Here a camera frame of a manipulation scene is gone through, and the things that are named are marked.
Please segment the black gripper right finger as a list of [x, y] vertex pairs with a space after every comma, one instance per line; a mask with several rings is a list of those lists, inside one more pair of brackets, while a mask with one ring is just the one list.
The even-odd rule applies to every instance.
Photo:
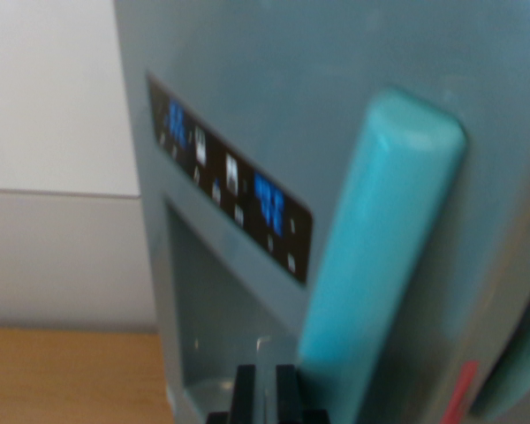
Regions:
[[329, 424], [326, 410], [305, 409], [296, 367], [276, 366], [276, 422], [280, 424]]

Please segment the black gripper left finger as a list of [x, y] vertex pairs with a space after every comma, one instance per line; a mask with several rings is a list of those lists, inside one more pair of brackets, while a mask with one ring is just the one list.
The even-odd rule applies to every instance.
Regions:
[[255, 379], [255, 365], [238, 366], [230, 409], [228, 411], [209, 413], [207, 424], [252, 424]]

